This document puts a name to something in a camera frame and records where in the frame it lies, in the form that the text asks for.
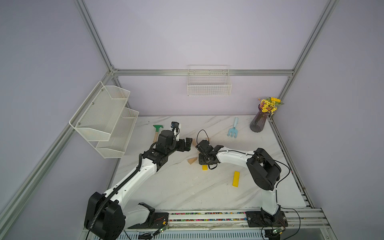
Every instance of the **wooden handle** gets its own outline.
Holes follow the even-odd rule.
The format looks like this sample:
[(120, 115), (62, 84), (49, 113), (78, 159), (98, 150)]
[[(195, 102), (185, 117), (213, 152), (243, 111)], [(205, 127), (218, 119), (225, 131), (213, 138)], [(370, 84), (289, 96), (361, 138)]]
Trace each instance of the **wooden handle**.
[(153, 142), (157, 141), (157, 136), (159, 135), (159, 132), (155, 132), (155, 138), (153, 139)]

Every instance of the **black motor housing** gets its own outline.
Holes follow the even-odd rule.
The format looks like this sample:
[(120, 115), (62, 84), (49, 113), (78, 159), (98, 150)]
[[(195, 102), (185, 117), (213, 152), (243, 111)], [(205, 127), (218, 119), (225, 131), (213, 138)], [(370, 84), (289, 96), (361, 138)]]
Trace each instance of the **black motor housing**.
[(280, 180), (281, 168), (262, 148), (254, 151), (247, 160), (248, 169), (255, 183), (264, 190), (273, 190), (276, 181)]

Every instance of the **white wire basket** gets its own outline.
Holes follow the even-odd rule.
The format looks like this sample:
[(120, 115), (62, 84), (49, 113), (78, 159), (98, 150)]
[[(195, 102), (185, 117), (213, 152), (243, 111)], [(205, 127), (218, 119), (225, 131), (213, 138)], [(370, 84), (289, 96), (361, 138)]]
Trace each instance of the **white wire basket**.
[(121, 158), (127, 149), (129, 139), (139, 112), (126, 108), (129, 91), (116, 87), (100, 88), (81, 117), (81, 107), (73, 115), (70, 125), (94, 147), (104, 158)]
[(188, 96), (229, 96), (229, 65), (189, 65)]
[(121, 158), (124, 156), (138, 115), (138, 111), (123, 108), (109, 141), (100, 141), (96, 145), (96, 150), (104, 158)]

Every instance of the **light blue garden rake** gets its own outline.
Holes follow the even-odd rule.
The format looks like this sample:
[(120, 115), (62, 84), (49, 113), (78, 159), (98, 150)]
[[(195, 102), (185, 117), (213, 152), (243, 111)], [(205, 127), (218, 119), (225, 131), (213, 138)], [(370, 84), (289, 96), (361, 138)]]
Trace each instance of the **light blue garden rake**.
[(237, 138), (237, 129), (236, 129), (236, 126), (237, 126), (237, 122), (239, 121), (239, 118), (235, 118), (235, 122), (233, 123), (233, 128), (230, 128), (229, 131), (228, 131), (228, 135), (227, 136), (231, 136), (231, 137), (234, 137), (234, 138)]

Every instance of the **black cable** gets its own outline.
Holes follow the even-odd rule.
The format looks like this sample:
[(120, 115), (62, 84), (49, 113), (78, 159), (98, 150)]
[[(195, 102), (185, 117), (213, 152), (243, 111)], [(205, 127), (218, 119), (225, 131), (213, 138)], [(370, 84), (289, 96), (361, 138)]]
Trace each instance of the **black cable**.
[(139, 172), (140, 168), (141, 168), (141, 162), (142, 162), (142, 154), (139, 154), (139, 164), (137, 165), (135, 171), (129, 175), (129, 177), (127, 177), (122, 183), (120, 183), (120, 185), (118, 185), (117, 187), (113, 188), (113, 191), (108, 195), (108, 197), (105, 198), (105, 200), (100, 204), (99, 208), (97, 209), (95, 215), (93, 215), (93, 218), (91, 220), (91, 224), (89, 225), (89, 230), (93, 229), (93, 227), (95, 226), (96, 224), (96, 220), (97, 218), (100, 216), (101, 214), (101, 211), (105, 208), (105, 206), (107, 205), (108, 201), (112, 198), (113, 195), (115, 195), (116, 193), (119, 192), (119, 190), (129, 181), (133, 178), (133, 176), (136, 175), (136, 173)]
[[(251, 156), (253, 156), (253, 154), (248, 154), (248, 153), (240, 152), (240, 151), (236, 151), (236, 150), (223, 150), (223, 151), (218, 151), (218, 153), (219, 153), (219, 152), (239, 152), (239, 153), (242, 153), (242, 154), (245, 154), (245, 155), (251, 155)], [(286, 167), (288, 168), (288, 174), (287, 174), (285, 177), (283, 177), (282, 179), (280, 179), (280, 181), (277, 182), (276, 187), (275, 187), (275, 189), (276, 189), (276, 202), (277, 202), (277, 186), (279, 185), (279, 183), (280, 183), (282, 180), (284, 180), (284, 179), (289, 175), (289, 173), (291, 173), (292, 170), (291, 170), (291, 168), (288, 167), (286, 164), (284, 164), (284, 163), (282, 163), (282, 162), (280, 162), (280, 161), (277, 161), (277, 160), (274, 160), (274, 161), (275, 161), (275, 162), (278, 162), (278, 163), (281, 163), (281, 164), (283, 164), (284, 166), (286, 166)]]
[(286, 239), (288, 239), (288, 238), (290, 238), (290, 237), (295, 236), (295, 235), (299, 232), (300, 227), (301, 227), (301, 218), (300, 218), (299, 213), (298, 213), (295, 209), (291, 209), (291, 210), (294, 210), (294, 211), (296, 212), (297, 216), (299, 217), (299, 228), (297, 229), (297, 231), (296, 231), (294, 234), (292, 234), (291, 236), (289, 236), (289, 237), (287, 237), (287, 238), (284, 238), (283, 240), (286, 240)]
[(149, 147), (149, 150), (151, 150), (153, 148), (153, 146), (155, 146), (156, 143), (157, 142), (152, 143), (151, 146)]
[(85, 237), (85, 240), (88, 240), (88, 235), (89, 235), (89, 232), (90, 232), (91, 230), (89, 229), (88, 230), (88, 233), (87, 233), (87, 236)]
[(218, 151), (218, 152), (239, 152), (239, 153), (242, 153), (242, 154), (245, 154), (245, 155), (253, 156), (253, 154), (248, 154), (248, 153), (240, 152), (240, 151), (236, 151), (236, 150), (223, 150), (223, 151)]
[(127, 232), (123, 229), (123, 231), (125, 232), (125, 235), (127, 235), (128, 239), (131, 240), (131, 238), (128, 236)]
[(265, 238), (264, 238), (264, 236), (263, 236), (262, 231), (263, 231), (263, 229), (264, 229), (265, 227), (271, 227), (271, 228), (272, 228), (272, 231), (273, 231), (273, 226), (264, 226), (264, 227), (262, 227), (262, 229), (261, 229), (261, 231), (260, 231), (260, 235), (262, 236), (263, 240), (265, 240)]
[(209, 143), (209, 137), (208, 137), (208, 134), (207, 134), (207, 132), (206, 132), (204, 129), (201, 129), (201, 130), (197, 133), (196, 143), (199, 144), (197, 138), (199, 137), (199, 133), (200, 133), (201, 131), (204, 131), (204, 132), (205, 132), (205, 134), (206, 134), (206, 136), (207, 136), (207, 138), (208, 138), (208, 143)]
[(260, 235), (262, 236), (262, 238), (263, 238), (263, 240), (265, 240), (265, 238), (264, 238), (264, 236), (263, 236), (263, 228), (265, 228), (265, 227), (262, 227), (262, 229), (261, 229), (261, 231), (260, 231)]
[(214, 168), (211, 168), (210, 165), (208, 165), (208, 168), (209, 168), (210, 170), (213, 170), (213, 169), (215, 169), (216, 167), (217, 167), (217, 164), (216, 164), (216, 166), (215, 166)]

